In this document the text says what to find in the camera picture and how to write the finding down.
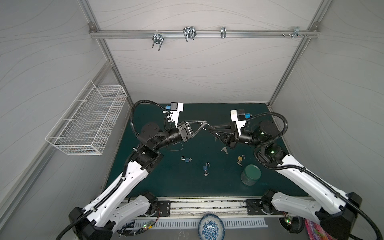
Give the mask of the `silver keys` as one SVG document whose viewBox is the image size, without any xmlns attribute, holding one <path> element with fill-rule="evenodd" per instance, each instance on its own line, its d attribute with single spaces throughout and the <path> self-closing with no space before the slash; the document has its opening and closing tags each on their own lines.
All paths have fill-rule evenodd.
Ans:
<svg viewBox="0 0 384 240">
<path fill-rule="evenodd" d="M 226 153 L 226 155 L 228 154 L 228 150 L 227 150 L 226 147 L 223 147 L 221 151 L 224 152 L 224 153 Z"/>
</svg>

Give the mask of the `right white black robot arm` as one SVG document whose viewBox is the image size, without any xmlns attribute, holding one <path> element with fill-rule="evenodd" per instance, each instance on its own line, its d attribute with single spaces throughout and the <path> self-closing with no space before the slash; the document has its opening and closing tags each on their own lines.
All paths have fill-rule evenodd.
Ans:
<svg viewBox="0 0 384 240">
<path fill-rule="evenodd" d="M 346 193 L 327 183 L 276 143 L 288 130 L 283 115 L 266 112 L 251 116 L 243 110 L 233 110 L 230 123 L 207 129 L 231 149 L 238 144 L 253 146 L 254 157 L 263 167 L 285 176 L 313 198 L 307 201 L 269 190 L 261 199 L 264 211 L 277 210 L 310 220 L 337 240 L 358 239 L 352 229 L 361 216 L 376 238 L 383 239 L 378 226 L 361 210 L 362 198 L 358 194 Z"/>
</svg>

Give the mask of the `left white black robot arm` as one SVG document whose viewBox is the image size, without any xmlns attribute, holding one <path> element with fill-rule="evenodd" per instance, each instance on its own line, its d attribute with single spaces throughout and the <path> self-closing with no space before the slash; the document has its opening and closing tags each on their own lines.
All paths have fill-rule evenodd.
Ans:
<svg viewBox="0 0 384 240">
<path fill-rule="evenodd" d="M 140 104 L 150 104 L 160 108 L 165 114 L 165 123 L 175 126 L 162 130 L 156 123 L 148 123 L 138 132 L 134 124 L 134 113 Z M 70 214 L 70 224 L 56 237 L 58 240 L 69 231 L 73 231 L 79 240 L 109 240 L 118 232 L 129 236 L 124 225 L 141 215 L 152 215 L 156 212 L 158 199 L 151 193 L 145 193 L 136 200 L 120 207 L 127 195 L 144 180 L 161 162 L 163 154 L 160 149 L 179 142 L 192 139 L 199 130 L 213 130 L 207 121 L 179 120 L 179 113 L 184 110 L 183 103 L 172 102 L 162 107 L 150 100 L 136 102 L 130 112 L 130 125 L 139 145 L 127 157 L 122 173 L 95 200 L 84 208 L 76 207 Z M 198 130 L 191 125 L 197 124 Z"/>
</svg>

